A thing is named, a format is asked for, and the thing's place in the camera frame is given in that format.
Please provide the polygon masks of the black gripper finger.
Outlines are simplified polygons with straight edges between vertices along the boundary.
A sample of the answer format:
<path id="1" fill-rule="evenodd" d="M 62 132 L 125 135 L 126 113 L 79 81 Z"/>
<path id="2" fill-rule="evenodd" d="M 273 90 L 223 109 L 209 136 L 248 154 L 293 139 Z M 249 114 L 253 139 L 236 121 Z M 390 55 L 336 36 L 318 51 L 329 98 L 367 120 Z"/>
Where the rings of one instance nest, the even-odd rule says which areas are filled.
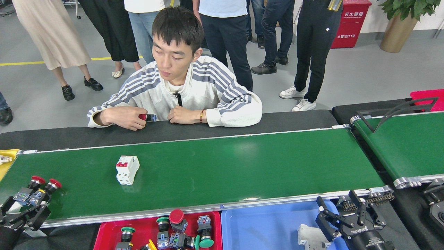
<path id="1" fill-rule="evenodd" d="M 48 218 L 50 210 L 46 202 L 33 206 L 21 212 L 16 220 L 19 222 L 17 230 L 24 230 L 27 225 L 32 231 L 38 231 L 44 221 Z"/>
<path id="2" fill-rule="evenodd" d="M 1 226 L 11 226 L 10 221 L 13 220 L 14 214 L 17 213 L 17 204 L 13 197 L 8 197 L 0 207 L 0 224 Z"/>
<path id="3" fill-rule="evenodd" d="M 374 202 L 361 200 L 353 190 L 349 192 L 349 197 L 356 210 L 348 216 L 348 231 L 380 231 L 385 227 L 386 221 L 378 215 Z"/>
<path id="4" fill-rule="evenodd" d="M 338 229 L 340 229 L 341 225 L 349 226 L 349 220 L 344 216 L 336 215 L 334 212 L 331 212 L 325 205 L 322 197 L 318 196 L 316 203 L 322 208 L 322 210 L 317 215 L 315 222 L 321 229 L 327 241 L 332 242 L 339 236 Z"/>

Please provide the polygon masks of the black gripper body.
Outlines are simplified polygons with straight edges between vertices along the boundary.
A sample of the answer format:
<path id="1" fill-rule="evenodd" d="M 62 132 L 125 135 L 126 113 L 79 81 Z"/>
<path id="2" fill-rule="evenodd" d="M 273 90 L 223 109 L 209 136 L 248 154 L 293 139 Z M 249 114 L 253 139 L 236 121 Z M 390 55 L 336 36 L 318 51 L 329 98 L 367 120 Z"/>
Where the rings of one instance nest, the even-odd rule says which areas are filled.
<path id="1" fill-rule="evenodd" d="M 0 249 L 12 250 L 23 231 L 24 231 L 24 223 L 15 223 L 9 226 L 1 224 Z"/>
<path id="2" fill-rule="evenodd" d="M 382 229 L 384 226 L 372 224 L 355 228 L 342 226 L 342 238 L 350 250 L 395 250 L 394 244 L 379 234 Z"/>

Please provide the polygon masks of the person's right hand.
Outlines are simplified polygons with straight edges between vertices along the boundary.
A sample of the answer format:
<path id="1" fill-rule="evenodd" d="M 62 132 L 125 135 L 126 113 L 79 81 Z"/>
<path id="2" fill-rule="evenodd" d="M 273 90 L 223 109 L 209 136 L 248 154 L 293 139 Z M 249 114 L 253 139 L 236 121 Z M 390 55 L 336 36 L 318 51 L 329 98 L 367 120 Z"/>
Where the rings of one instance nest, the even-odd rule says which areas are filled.
<path id="1" fill-rule="evenodd" d="M 140 107 L 117 106 L 110 107 L 95 114 L 94 121 L 98 125 L 108 126 L 116 124 L 129 130 L 141 130 L 145 127 L 146 121 L 141 120 L 138 116 L 147 114 L 147 110 Z"/>

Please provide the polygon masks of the person's left hand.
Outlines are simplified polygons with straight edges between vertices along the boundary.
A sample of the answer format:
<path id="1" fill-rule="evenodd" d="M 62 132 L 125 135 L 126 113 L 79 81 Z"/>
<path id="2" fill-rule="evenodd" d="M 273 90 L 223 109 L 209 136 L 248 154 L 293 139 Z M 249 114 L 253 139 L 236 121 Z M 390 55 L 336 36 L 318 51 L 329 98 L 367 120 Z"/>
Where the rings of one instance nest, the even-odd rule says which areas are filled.
<path id="1" fill-rule="evenodd" d="M 201 121 L 202 111 L 189 110 L 182 106 L 175 106 L 168 113 L 168 120 L 171 123 L 194 124 Z"/>

